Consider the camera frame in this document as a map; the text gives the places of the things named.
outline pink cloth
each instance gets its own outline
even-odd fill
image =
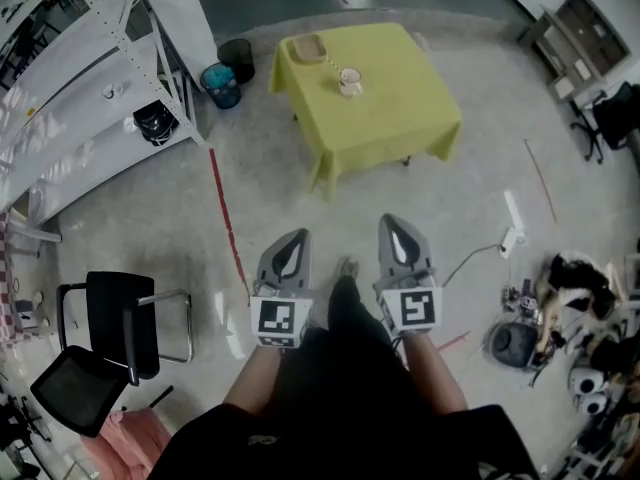
[[[81,438],[101,480],[146,479],[170,439],[152,409],[111,413],[98,437]]]

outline trash can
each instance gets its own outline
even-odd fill
[[[221,63],[209,66],[202,72],[200,85],[209,93],[216,107],[221,109],[235,107],[242,97],[233,71]]]
[[[256,73],[251,43],[246,39],[233,39],[224,43],[218,49],[218,60],[233,69],[239,84],[247,83]]]

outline black cable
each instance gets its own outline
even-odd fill
[[[469,261],[473,255],[482,252],[482,251],[488,251],[489,249],[493,249],[494,247],[500,247],[501,244],[492,244],[492,245],[487,245],[486,247],[480,247],[479,249],[475,249],[474,251],[472,251],[469,256],[467,256],[464,261],[462,263],[460,263],[460,265],[458,265],[455,270],[453,272],[451,272],[451,274],[449,274],[449,277],[447,277],[447,280],[444,282],[444,284],[442,285],[442,287],[446,287],[449,284],[449,281],[451,281],[451,279],[453,279],[453,276],[455,276],[458,273],[458,270],[460,270],[462,267],[464,267],[464,264]]]

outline black chair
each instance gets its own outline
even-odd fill
[[[67,347],[63,304],[71,290],[86,290],[91,351]],[[139,379],[155,377],[160,359],[192,360],[191,297],[184,290],[155,295],[153,291],[153,279],[121,272],[89,272],[86,283],[58,287],[62,352],[31,386],[31,392],[61,424],[95,437],[127,384],[137,386]],[[182,298],[186,308],[186,358],[158,353],[154,303],[174,297]]]
[[[575,128],[584,130],[591,141],[589,154],[584,157],[585,160],[591,160],[593,150],[596,148],[599,164],[604,158],[598,143],[599,135],[602,135],[602,139],[611,149],[618,150],[626,147],[627,136],[638,128],[639,121],[636,114],[640,111],[640,86],[632,86],[625,82],[615,95],[608,99],[605,99],[606,97],[607,94],[602,91],[592,103],[591,111],[598,126],[597,129],[592,128],[582,110],[579,110],[579,114],[585,124],[574,122],[570,125],[572,130]]]

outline table covered with yellow cloth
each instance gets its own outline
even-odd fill
[[[361,73],[362,94],[343,96],[337,70],[329,62],[302,62],[293,38],[278,45],[269,90],[287,90],[316,158],[311,188],[324,179],[331,197],[340,174],[419,151],[449,158],[461,124],[460,110],[427,55],[401,25],[316,33],[336,66]]]

